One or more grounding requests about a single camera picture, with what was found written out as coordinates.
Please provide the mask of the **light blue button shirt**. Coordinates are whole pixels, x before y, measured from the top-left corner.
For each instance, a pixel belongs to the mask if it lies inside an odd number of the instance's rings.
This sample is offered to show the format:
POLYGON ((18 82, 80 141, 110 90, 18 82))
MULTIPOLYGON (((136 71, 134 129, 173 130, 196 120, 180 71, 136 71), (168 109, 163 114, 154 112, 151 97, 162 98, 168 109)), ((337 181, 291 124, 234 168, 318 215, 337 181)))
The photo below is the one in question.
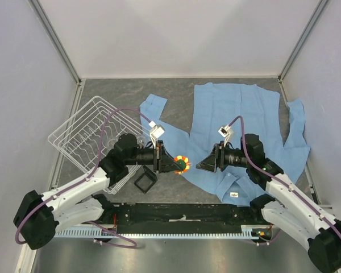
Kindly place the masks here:
POLYGON ((228 167, 215 173, 196 165, 207 157, 222 140, 219 129, 230 125, 234 131, 231 144, 240 147, 244 133, 259 136, 266 156, 296 182, 301 176, 310 152, 303 131, 305 114, 300 100, 289 107, 289 135, 283 139, 279 124, 280 95, 256 85, 213 84, 194 88, 193 122, 189 133, 168 123, 161 137, 165 149, 173 156, 186 156, 191 168, 184 178, 195 186, 216 195, 221 202, 240 206, 262 195, 263 190, 248 177, 246 170, 228 167))

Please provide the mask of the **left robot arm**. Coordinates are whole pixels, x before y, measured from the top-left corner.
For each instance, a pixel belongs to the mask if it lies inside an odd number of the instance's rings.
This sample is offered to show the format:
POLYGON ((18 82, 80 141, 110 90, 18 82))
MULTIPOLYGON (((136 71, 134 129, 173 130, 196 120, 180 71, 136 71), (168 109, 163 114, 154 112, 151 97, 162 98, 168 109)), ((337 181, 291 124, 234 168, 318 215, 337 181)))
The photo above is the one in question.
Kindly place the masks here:
POLYGON ((129 166, 153 166, 156 173, 180 173, 186 163, 182 157, 170 155, 160 140, 152 147, 142 147, 135 135, 123 134, 86 174, 60 188, 42 194, 32 190, 24 195, 13 219, 16 243, 37 250, 63 229, 96 220, 109 223, 114 215, 111 202, 99 191, 125 178, 129 166))

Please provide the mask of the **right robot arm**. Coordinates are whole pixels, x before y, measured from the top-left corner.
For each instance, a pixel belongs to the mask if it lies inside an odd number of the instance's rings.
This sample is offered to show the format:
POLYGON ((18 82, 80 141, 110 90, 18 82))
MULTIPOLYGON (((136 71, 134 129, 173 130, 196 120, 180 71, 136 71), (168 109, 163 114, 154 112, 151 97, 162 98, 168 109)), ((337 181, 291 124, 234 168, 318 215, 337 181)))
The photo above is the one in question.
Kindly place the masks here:
POLYGON ((240 144, 238 149, 225 142, 216 143, 196 167, 210 172, 229 166, 245 168, 250 180, 266 192, 251 201, 250 220, 276 225, 307 251, 320 272, 341 270, 341 219, 309 199, 266 157, 258 135, 246 134, 240 144))

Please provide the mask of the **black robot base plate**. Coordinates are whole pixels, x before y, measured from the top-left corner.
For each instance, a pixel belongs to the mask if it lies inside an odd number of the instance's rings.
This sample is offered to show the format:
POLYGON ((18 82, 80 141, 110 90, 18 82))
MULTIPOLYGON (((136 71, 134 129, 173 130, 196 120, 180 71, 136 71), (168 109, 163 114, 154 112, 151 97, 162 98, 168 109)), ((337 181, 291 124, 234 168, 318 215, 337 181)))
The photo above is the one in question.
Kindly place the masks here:
POLYGON ((269 226, 259 211, 229 204, 113 203, 98 224, 126 231, 238 231, 242 225, 269 226))

